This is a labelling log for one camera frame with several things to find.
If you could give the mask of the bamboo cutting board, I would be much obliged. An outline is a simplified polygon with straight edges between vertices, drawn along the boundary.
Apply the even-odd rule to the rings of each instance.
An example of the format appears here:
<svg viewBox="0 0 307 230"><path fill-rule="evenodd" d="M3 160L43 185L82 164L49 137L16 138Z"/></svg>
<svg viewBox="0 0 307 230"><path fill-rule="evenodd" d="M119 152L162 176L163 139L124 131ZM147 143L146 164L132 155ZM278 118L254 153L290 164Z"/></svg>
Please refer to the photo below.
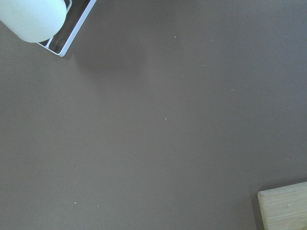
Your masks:
<svg viewBox="0 0 307 230"><path fill-rule="evenodd" d="M307 183L298 183L257 193L265 230L307 228Z"/></svg>

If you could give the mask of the white plastic cup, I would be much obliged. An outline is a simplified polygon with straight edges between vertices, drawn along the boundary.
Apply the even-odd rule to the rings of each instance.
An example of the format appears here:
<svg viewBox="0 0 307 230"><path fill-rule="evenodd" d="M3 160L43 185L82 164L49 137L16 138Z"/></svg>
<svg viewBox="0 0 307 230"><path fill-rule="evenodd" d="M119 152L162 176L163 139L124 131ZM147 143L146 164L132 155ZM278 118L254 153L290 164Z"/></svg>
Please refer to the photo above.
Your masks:
<svg viewBox="0 0 307 230"><path fill-rule="evenodd" d="M38 43L53 37L63 26L63 0L2 0L0 21L20 39Z"/></svg>

